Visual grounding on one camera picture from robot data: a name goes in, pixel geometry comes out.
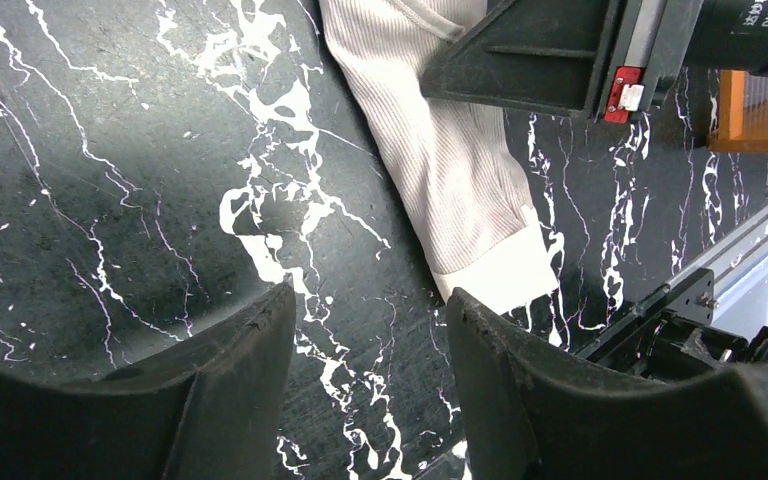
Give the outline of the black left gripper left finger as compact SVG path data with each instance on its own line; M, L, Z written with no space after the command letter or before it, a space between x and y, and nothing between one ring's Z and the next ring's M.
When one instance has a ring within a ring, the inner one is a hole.
M0 372L0 479L266 479L293 350L281 283L97 380Z

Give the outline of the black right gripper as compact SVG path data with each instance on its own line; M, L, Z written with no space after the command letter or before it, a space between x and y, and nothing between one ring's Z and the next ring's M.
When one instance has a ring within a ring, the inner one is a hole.
M428 98L610 123L685 66L768 77L768 1L501 1L420 78Z

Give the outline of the grey beige underwear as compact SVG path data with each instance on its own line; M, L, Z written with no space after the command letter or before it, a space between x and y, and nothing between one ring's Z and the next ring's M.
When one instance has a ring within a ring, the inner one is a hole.
M361 107L443 297L506 313L558 286L498 107L426 98L431 60L483 1L323 1L327 47Z

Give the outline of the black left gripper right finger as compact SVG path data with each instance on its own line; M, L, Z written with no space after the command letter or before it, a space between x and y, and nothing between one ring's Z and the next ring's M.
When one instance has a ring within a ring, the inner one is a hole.
M446 322L476 479L768 479L768 364L658 383L571 355L462 289Z

